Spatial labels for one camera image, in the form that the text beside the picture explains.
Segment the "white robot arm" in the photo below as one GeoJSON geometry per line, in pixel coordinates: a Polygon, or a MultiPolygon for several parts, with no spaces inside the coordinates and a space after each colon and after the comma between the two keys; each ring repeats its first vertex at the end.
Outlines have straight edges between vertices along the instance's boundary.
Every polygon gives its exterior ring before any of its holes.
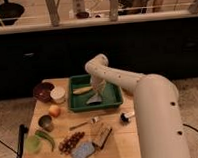
{"type": "Polygon", "coordinates": [[[159,74],[109,67],[100,53],[85,64],[94,89],[107,81],[133,96],[142,158],[191,158],[179,111],[177,87],[159,74]]]}

